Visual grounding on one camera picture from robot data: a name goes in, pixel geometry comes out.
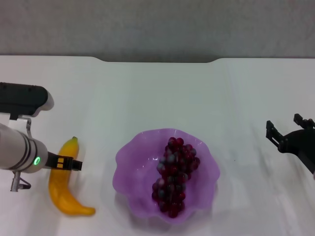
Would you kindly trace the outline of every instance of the tabletop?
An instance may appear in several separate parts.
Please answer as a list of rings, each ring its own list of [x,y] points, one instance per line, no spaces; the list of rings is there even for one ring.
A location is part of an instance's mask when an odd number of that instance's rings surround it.
[[[211,63],[118,63],[90,57],[0,56],[2,82],[39,85],[55,106],[32,118],[51,152],[76,136],[83,169],[70,188],[93,217],[68,217],[48,193],[48,170],[22,174],[10,192],[0,171],[0,233],[6,236],[291,236],[315,231],[315,182],[296,156],[265,138],[286,134],[295,113],[315,118],[314,59],[219,59]],[[7,116],[1,116],[6,124]],[[177,128],[204,141],[221,176],[212,209],[185,224],[134,217],[112,186],[117,151],[137,133]]]

